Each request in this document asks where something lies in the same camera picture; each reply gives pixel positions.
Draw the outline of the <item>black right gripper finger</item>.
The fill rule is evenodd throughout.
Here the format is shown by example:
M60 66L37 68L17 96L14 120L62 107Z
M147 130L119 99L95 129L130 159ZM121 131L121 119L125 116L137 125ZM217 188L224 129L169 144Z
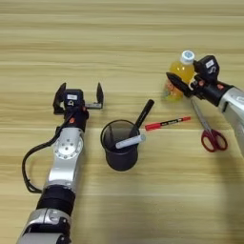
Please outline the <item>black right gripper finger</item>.
M173 85L177 87L180 91L182 91L185 96L192 96L192 91L190 90L189 86L186 83L184 83L178 75L172 72L167 72L166 75L169 78L169 80L173 83Z

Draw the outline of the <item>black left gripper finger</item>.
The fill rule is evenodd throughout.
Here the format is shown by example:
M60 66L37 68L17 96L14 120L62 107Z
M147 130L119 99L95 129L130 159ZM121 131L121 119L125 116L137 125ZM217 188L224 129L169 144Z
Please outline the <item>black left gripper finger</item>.
M66 84L63 83L57 90L52 103L54 114L63 114L64 109L61 107L61 103L64 101L64 91L66 90Z
M104 102L104 93L103 93L102 86L101 86L100 83L97 84L96 98L97 98L97 102L99 104L103 104L103 102Z

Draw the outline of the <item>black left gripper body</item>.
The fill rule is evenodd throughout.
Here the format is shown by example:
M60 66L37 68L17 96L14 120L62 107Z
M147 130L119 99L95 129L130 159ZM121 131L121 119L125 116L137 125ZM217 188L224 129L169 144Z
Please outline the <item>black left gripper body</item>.
M65 128L78 128L82 132L86 129L89 110L101 110L102 103L89 103L84 106L67 107L65 109Z

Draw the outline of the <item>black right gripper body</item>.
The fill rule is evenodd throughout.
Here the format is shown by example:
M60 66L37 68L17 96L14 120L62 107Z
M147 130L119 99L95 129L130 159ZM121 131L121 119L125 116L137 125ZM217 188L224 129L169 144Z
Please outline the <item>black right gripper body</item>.
M215 106L218 106L223 95L233 86L220 82L215 78L204 77L197 74L190 84L193 95L199 99L205 99Z

